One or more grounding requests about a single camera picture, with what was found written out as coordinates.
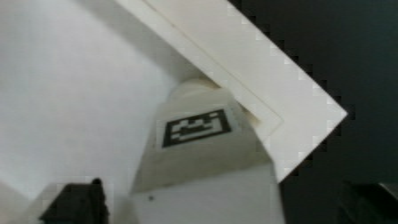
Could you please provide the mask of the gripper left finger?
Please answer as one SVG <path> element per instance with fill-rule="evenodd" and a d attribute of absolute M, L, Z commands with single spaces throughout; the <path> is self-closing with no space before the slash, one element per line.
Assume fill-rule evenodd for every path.
<path fill-rule="evenodd" d="M 27 224 L 111 224 L 104 182 L 70 183 Z"/>

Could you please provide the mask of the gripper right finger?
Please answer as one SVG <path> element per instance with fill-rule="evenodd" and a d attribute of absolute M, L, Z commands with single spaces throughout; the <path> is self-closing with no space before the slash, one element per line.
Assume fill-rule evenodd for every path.
<path fill-rule="evenodd" d="M 343 183 L 338 224 L 398 224 L 398 183 Z"/>

